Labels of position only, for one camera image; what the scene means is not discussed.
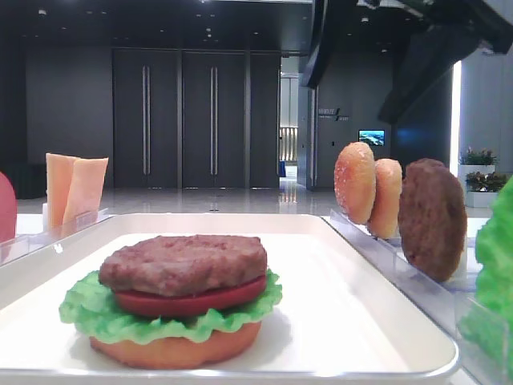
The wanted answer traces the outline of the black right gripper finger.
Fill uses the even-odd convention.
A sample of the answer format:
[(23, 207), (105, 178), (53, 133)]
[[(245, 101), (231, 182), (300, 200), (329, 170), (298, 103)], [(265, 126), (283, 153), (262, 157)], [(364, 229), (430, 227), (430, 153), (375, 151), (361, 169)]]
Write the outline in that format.
[(301, 85), (315, 89), (328, 66), (338, 36), (341, 15), (341, 2), (336, 0), (318, 0), (313, 2), (312, 37), (308, 61), (301, 75)]

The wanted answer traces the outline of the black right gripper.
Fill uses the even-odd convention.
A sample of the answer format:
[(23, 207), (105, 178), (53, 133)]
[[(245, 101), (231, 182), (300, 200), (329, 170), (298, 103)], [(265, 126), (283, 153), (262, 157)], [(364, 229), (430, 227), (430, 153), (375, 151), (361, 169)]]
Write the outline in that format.
[(479, 45), (505, 55), (512, 46), (512, 23), (485, 1), (325, 1), (324, 48), (331, 47), (359, 6), (395, 7), (431, 26), (410, 39), (397, 78), (378, 119), (396, 124), (400, 117), (458, 61)]

